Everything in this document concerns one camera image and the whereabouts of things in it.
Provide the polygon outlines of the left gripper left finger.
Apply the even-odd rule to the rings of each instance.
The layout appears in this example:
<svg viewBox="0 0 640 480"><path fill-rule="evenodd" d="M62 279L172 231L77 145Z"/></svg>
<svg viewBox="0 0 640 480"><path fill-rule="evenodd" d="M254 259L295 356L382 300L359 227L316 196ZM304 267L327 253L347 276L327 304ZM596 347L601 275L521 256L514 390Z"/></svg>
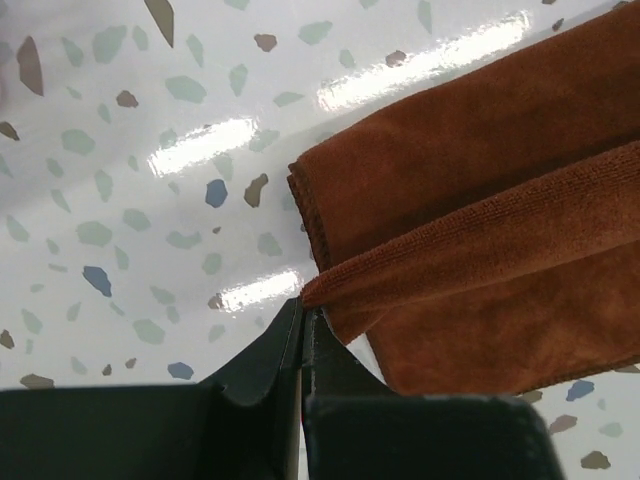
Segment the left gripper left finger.
<svg viewBox="0 0 640 480"><path fill-rule="evenodd" d="M294 479L303 311L193 384L9 390L5 479Z"/></svg>

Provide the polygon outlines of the brown towel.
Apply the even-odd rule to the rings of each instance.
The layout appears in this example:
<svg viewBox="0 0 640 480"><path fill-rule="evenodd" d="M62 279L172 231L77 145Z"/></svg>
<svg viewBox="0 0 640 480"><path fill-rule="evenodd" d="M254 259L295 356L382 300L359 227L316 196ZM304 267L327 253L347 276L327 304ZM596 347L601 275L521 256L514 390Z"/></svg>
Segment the brown towel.
<svg viewBox="0 0 640 480"><path fill-rule="evenodd" d="M639 5L389 105L288 183L318 276L405 395L519 393L639 359Z"/></svg>

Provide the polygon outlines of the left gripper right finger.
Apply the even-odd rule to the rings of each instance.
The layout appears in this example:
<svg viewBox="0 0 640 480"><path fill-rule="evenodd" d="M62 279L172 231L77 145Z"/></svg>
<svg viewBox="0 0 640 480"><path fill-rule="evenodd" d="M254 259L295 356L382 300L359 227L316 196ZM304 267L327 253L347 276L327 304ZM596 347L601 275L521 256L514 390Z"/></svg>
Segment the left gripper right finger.
<svg viewBox="0 0 640 480"><path fill-rule="evenodd" d="M504 395L402 396L305 317L302 423L312 479L561 479L546 426Z"/></svg>

